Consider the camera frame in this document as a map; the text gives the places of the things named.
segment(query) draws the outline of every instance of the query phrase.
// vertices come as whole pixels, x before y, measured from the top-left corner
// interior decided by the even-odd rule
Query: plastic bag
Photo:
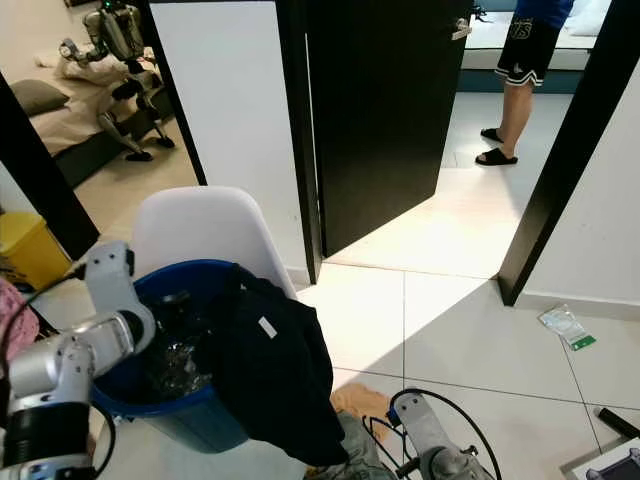
[[[580,350],[596,341],[576,320],[568,305],[558,305],[538,318],[548,329],[560,335],[571,350]]]

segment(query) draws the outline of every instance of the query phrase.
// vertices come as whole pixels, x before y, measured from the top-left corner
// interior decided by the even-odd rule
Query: pink cloth
[[[16,287],[0,277],[0,338],[4,335],[9,319],[23,303],[24,299]],[[24,347],[33,343],[38,335],[39,325],[38,317],[30,308],[26,308],[20,314],[11,329],[7,351],[9,359],[13,358]]]

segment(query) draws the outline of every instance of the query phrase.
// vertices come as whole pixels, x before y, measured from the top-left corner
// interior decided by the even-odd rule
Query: humanoid robot
[[[144,55],[144,41],[140,33],[140,11],[121,0],[102,0],[98,10],[88,13],[84,25],[93,43],[93,49],[82,52],[73,40],[67,38],[60,45],[60,54],[67,60],[76,61],[80,66],[97,62],[112,53],[123,62],[129,73],[125,82],[114,88],[111,96],[100,105],[98,123],[118,142],[125,145],[133,153],[127,156],[130,161],[149,161],[151,154],[142,150],[133,140],[131,133],[118,122],[112,112],[114,105],[122,100],[137,96],[138,108],[145,112],[154,123],[154,129],[160,137],[159,145],[172,148],[173,141],[167,136],[158,109],[153,105],[154,94],[162,88],[162,81],[154,72],[145,70],[138,63]]]

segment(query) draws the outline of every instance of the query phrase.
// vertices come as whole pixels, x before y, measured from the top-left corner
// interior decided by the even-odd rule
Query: black door frame
[[[204,172],[149,5],[193,1],[198,0],[143,0],[138,3],[146,18],[152,40],[151,46],[156,52],[158,65],[194,170],[199,182],[204,185]],[[312,282],[315,282],[322,257],[304,2],[264,1],[275,2],[278,16],[307,267]],[[611,3],[584,76],[498,273],[505,305],[514,305],[524,288],[627,86],[640,57],[640,45],[628,41],[625,26],[628,18],[638,18],[639,14],[640,4],[637,2],[613,0]],[[13,107],[17,104],[4,79],[0,81],[0,101],[3,105]],[[47,219],[51,230],[61,243],[64,239],[65,249],[79,251],[85,248],[87,240],[97,236],[95,226],[71,189],[64,183],[60,172],[57,168],[52,168],[51,157],[22,109],[15,112],[12,120],[9,125],[10,133],[0,142],[0,159],[36,209]],[[33,170],[21,165],[20,160],[25,155],[38,159],[41,164],[42,170],[38,171],[37,175],[33,175]]]
[[[0,161],[46,220],[67,255],[79,259],[98,239],[98,229],[67,185],[2,74],[0,104],[8,120],[3,124]]]
[[[613,0],[558,136],[498,273],[505,305],[515,305],[580,181],[640,58],[628,19],[640,3]]]

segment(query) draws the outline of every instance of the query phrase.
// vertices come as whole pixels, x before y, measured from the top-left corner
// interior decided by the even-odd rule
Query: pillow
[[[589,6],[591,0],[573,0],[573,8],[571,8],[570,17],[576,17],[584,12],[585,8]]]
[[[78,62],[60,58],[55,74],[58,77],[86,80],[107,87],[113,82],[124,80],[127,73],[127,66],[124,63],[113,55],[107,55],[102,60],[90,62],[85,67],[81,67]]]
[[[25,113],[32,117],[62,107],[69,97],[42,80],[20,80],[11,90]]]
[[[582,13],[567,20],[567,30],[576,37],[597,37],[611,0],[591,0]]]

